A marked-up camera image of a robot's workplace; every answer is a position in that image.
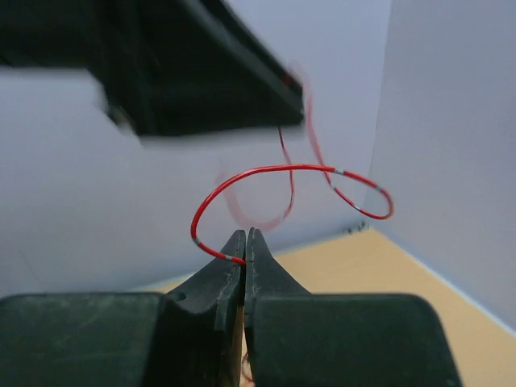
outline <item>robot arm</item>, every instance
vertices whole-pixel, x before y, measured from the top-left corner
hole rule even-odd
[[[301,85],[220,0],[0,0],[0,65],[89,70],[139,137],[304,116]]]

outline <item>wooden table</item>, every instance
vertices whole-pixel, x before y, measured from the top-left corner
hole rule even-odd
[[[312,293],[423,296],[441,318],[466,387],[516,386],[516,338],[377,231],[343,236],[276,258]],[[166,292],[177,285],[158,290]],[[243,379],[241,385],[251,384]]]

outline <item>wall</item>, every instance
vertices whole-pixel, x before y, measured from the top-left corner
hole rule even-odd
[[[374,141],[389,2],[234,0],[236,10],[314,88],[314,123],[328,164],[367,174]],[[129,289],[203,266],[210,257],[189,224],[215,180],[283,162],[275,131],[143,146],[97,108],[87,74],[0,74],[0,295]],[[294,161],[314,161],[307,139],[286,136]],[[317,173],[296,173],[292,216],[266,236],[273,248],[327,237],[359,218]],[[358,203],[365,192],[337,181]],[[245,213],[264,221],[289,202],[288,176],[235,188]],[[221,247],[234,229],[222,199],[199,235]]]
[[[378,227],[513,329],[515,13],[502,0],[393,2],[371,169],[397,203]]]

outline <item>tan tabletop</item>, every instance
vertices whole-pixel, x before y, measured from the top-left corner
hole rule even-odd
[[[466,387],[516,386],[516,338],[377,231],[276,258],[312,293],[403,292],[424,297],[441,318]],[[250,384],[243,379],[242,385]]]

